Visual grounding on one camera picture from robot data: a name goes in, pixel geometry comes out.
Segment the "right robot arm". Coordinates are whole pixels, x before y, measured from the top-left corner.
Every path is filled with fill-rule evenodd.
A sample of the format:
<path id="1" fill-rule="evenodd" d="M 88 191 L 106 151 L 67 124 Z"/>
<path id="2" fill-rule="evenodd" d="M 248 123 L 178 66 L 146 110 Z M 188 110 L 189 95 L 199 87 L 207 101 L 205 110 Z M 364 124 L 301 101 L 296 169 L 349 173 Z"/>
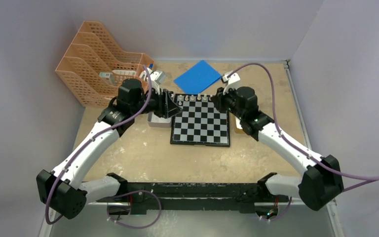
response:
<path id="1" fill-rule="evenodd" d="M 254 89 L 217 89 L 211 101 L 220 112 L 240 119 L 242 130 L 284 158 L 299 177 L 269 174 L 259 181 L 257 194 L 269 201 L 276 195 L 299 198 L 311 210 L 318 211 L 344 190 L 339 161 L 308 149 L 285 133 L 276 120 L 259 109 Z"/>

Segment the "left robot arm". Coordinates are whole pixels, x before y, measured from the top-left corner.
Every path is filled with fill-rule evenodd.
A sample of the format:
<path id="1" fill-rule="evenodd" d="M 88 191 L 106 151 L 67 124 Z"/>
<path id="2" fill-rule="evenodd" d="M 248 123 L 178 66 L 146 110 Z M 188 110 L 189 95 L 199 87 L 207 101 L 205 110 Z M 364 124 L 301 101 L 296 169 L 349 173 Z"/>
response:
<path id="1" fill-rule="evenodd" d="M 144 91 L 138 79 L 126 79 L 101 112 L 93 128 L 80 145 L 52 171 L 42 170 L 36 177 L 41 202 L 46 205 L 45 217 L 49 224 L 50 210 L 73 219 L 90 202 L 110 197 L 121 202 L 127 197 L 127 181 L 116 174 L 84 182 L 84 177 L 100 156 L 117 141 L 140 114 L 153 113 L 160 118 L 171 118 L 182 112 L 173 102 L 173 92 L 159 88 L 150 80 Z"/>

